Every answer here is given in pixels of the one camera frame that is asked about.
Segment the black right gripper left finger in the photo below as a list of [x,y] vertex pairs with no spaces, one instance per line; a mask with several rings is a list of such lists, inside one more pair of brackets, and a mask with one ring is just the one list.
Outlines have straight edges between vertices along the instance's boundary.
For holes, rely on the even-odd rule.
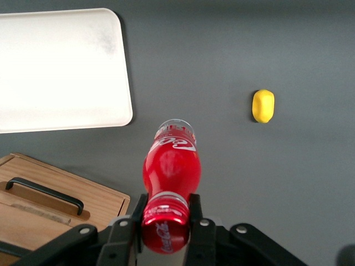
[[100,232],[90,224],[75,226],[26,254],[16,265],[136,265],[147,202],[148,195],[142,194],[132,215],[114,218]]

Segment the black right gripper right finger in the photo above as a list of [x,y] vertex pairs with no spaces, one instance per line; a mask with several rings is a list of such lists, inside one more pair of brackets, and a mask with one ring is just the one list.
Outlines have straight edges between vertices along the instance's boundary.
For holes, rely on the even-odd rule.
[[226,229],[202,214],[200,196],[191,194],[190,241],[185,265],[305,265],[273,239],[248,223]]

